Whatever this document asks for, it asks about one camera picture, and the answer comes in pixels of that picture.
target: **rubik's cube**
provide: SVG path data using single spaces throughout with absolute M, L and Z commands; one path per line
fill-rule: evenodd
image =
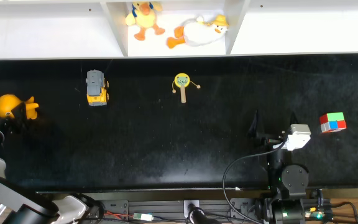
M 320 125 L 323 133 L 337 132 L 346 129 L 345 118 L 342 112 L 322 115 L 320 117 Z

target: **toy construction vehicle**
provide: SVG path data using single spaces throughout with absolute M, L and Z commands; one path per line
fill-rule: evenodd
M 109 82 L 103 72 L 91 70 L 86 73 L 86 98 L 90 106 L 103 106 L 109 101 Z

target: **white plush duck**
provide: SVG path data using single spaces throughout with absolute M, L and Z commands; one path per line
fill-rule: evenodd
M 188 44 L 190 46 L 202 46 L 210 44 L 222 38 L 227 32 L 229 24 L 224 15 L 218 15 L 212 23 L 204 22 L 204 18 L 199 16 L 196 20 L 186 21 L 183 26 L 175 29 L 175 37 L 169 37 L 167 45 L 170 49 L 178 44 Z

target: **black tabletop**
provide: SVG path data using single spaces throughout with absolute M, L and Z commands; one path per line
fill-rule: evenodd
M 109 106 L 88 106 L 93 69 L 109 80 Z M 172 93 L 181 72 L 201 85 L 186 88 L 185 104 Z M 309 125 L 292 158 L 310 187 L 358 187 L 358 54 L 3 61 L 8 93 L 40 105 L 0 152 L 7 179 L 38 191 L 218 188 L 231 161 L 258 152 L 246 138 L 256 109 L 268 133 L 287 130 L 292 112 Z M 331 112 L 347 129 L 321 134 Z M 266 189 L 263 161 L 233 167 L 228 186 Z

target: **blue square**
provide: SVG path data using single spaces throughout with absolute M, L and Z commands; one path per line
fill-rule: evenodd
M 338 123 L 336 121 L 330 121 L 329 122 L 329 127 L 331 129 L 338 129 Z

